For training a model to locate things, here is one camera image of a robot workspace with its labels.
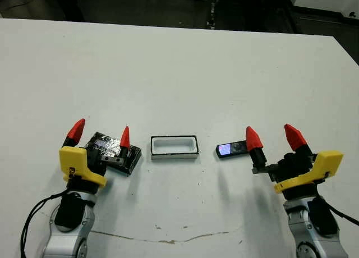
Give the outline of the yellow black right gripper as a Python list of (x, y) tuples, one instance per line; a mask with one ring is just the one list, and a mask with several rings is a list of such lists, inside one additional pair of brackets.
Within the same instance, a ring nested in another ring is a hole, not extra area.
[(321, 151), (311, 154), (302, 133), (290, 124), (284, 125), (287, 141), (295, 153), (286, 154), (275, 164), (266, 164), (263, 144), (250, 126), (246, 128), (246, 147), (253, 162), (252, 173), (267, 173), (275, 182), (274, 191), (286, 199), (312, 195), (316, 185), (335, 176), (344, 154), (340, 151)]

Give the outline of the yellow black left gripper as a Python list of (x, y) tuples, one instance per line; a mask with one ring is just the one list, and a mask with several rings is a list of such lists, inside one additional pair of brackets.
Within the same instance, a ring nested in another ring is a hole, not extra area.
[(69, 130), (59, 150), (59, 162), (63, 179), (71, 191), (87, 192), (95, 195), (98, 189), (107, 183), (105, 173), (110, 165), (123, 166), (130, 151), (130, 130), (126, 126), (120, 140), (120, 157), (105, 156), (99, 149), (78, 148), (76, 146), (82, 136), (85, 119), (78, 120)]

